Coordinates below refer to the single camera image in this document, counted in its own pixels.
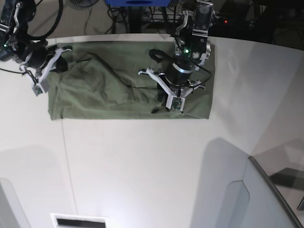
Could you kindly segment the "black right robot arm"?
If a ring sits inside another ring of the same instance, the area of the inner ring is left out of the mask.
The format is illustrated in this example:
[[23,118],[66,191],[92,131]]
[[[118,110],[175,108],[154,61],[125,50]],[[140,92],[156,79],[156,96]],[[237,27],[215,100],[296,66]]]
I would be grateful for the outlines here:
[[14,59],[25,67],[46,72],[47,64],[55,56],[56,46],[47,47],[47,38],[59,25],[64,4],[58,2],[58,13],[53,26],[41,36],[28,34],[28,23],[36,14],[39,5],[34,0],[2,0],[0,14],[0,60]]

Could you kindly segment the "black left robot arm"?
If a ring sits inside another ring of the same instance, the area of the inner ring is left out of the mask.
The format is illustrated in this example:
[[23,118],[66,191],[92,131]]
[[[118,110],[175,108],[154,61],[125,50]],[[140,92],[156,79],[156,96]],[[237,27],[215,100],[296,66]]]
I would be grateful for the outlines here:
[[172,32],[174,50],[167,54],[151,49],[149,56],[158,64],[166,63],[164,70],[147,68],[145,73],[157,83],[160,95],[172,105],[184,102],[195,90],[205,88],[212,73],[203,65],[211,55],[209,29],[215,18],[211,0],[195,0],[183,7],[182,23]]

